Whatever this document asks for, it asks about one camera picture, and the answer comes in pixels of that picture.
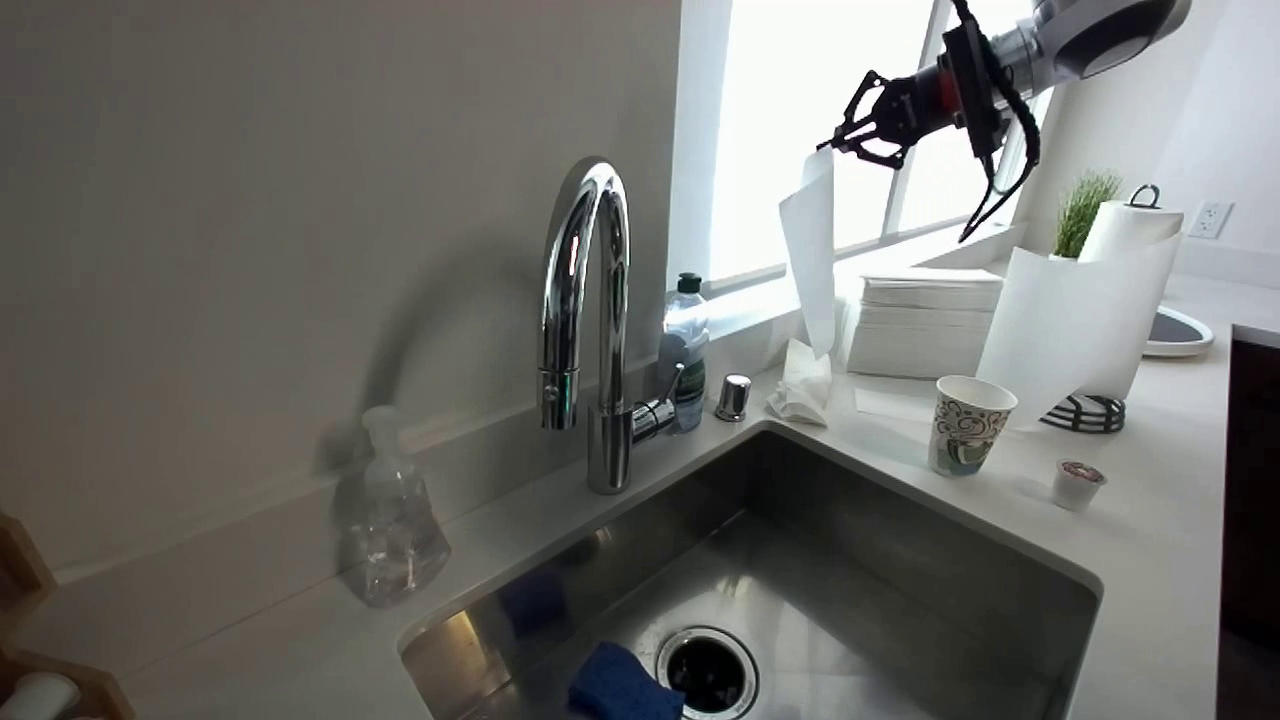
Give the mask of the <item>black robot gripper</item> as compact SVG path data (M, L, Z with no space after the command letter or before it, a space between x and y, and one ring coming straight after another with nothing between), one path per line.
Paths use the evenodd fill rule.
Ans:
M951 122L957 109L961 94L946 73L922 69L894 78L865 73L826 142L880 169L905 169L906 147Z

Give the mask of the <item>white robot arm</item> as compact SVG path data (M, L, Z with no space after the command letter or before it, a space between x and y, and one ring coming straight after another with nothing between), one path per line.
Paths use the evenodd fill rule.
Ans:
M1030 17L989 36L967 0L951 0L957 24L938 57L912 77L865 73L826 147L898 169L938 131L965 127L981 161L990 161L1008 121L1037 127L1026 94L1113 73L1173 36L1192 0L1030 0Z

